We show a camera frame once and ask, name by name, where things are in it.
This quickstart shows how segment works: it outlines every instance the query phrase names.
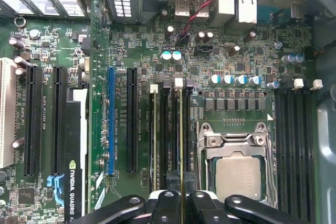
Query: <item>pci slot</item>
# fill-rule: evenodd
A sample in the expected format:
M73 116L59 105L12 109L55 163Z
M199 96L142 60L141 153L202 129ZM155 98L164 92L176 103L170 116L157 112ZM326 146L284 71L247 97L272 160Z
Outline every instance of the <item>pci slot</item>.
M138 69L127 69L127 172L138 170Z
M24 175L40 169L42 68L28 66L26 73Z
M115 70L108 69L108 94L109 94L109 168L108 174L113 175L114 171L114 92L115 92Z
M67 69L53 67L52 124L51 124L51 174L61 174L62 143L64 141L64 119L67 102Z

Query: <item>electrolytic capacitor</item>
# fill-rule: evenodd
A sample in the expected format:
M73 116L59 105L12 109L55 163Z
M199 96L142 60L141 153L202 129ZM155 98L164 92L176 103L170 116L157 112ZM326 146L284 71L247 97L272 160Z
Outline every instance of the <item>electrolytic capacitor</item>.
M284 64L291 64L295 61L295 55L294 54L289 54L286 56L283 56L282 59Z
M172 54L168 51L164 51L162 54L161 54L161 57L160 59L163 61L163 62L167 62L167 61L170 61L172 58Z
M166 38L170 38L173 35L173 32L174 32L174 27L169 26L167 27L166 32L164 33L164 36Z
M14 63L22 68L27 68L28 66L30 66L30 63L20 56L14 58Z
M250 77L250 79L248 80L248 83L250 83L250 85L252 86L259 85L260 84L259 76Z
M245 43L250 42L251 40L254 40L256 38L256 33L254 31L250 31L248 35L246 35L243 39Z
M226 76L221 78L221 84L229 85L231 83L231 80L232 80L231 76L226 75Z
M29 36L31 39L38 39L41 36L41 32L37 29L29 31Z
M295 55L295 61L294 64L301 64L304 61L304 57L301 54Z
M179 62L181 59L182 59L181 52L179 52L179 51L173 52L173 55L172 55L172 61L173 62Z
M238 46L234 46L233 48L230 49L229 51L229 56L234 56L236 53L238 53L240 50L240 47Z
M238 76L235 78L235 85L240 86L245 84L245 76Z
M280 88L280 83L278 81L270 82L267 84L269 89L278 89Z
M213 37L214 37L214 34L208 31L203 38L203 42L208 43Z
M195 42L196 42L196 43L201 42L201 40L204 39L204 37L205 37L204 32L199 31L199 32L196 34L196 36L195 36Z
M220 76L217 74L213 74L212 76L209 77L209 83L211 85L216 85L220 82Z
M160 21L165 21L168 17L168 12L166 9L162 9L161 12L160 12Z
M24 137L21 137L21 138L19 138L19 139L17 139L17 140L14 140L14 141L12 142L12 147L13 147L14 149L16 149L16 148L19 148L19 147L23 146L24 143L25 143L25 139L24 139Z
M17 40L16 38L10 38L9 44L19 50L25 49L26 47L26 45L21 40Z
M26 71L24 69L18 68L18 69L15 69L15 74L17 76L25 77L26 76Z

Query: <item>black pcie slot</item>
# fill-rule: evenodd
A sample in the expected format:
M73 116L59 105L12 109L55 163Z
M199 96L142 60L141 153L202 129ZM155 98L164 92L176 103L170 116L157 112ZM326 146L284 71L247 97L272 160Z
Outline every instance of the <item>black pcie slot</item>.
M178 160L177 160L177 131L179 130L177 127L178 124L178 92L175 90L172 90L172 134L171 134L171 145L172 145L172 170L177 169Z
M309 91L276 91L279 209L315 221L312 110Z
M127 69L127 172L138 170L138 69Z
M24 175L40 169L42 68L28 66L26 73Z
M166 188L166 173L168 170L168 144L169 144L169 114L168 114L168 97L169 91L161 90L161 102L160 102L160 186L161 189Z
M64 141L65 131L65 109L67 103L67 69L63 67L53 67L52 85L52 107L51 114L51 174L60 175L61 173L61 152L62 142Z

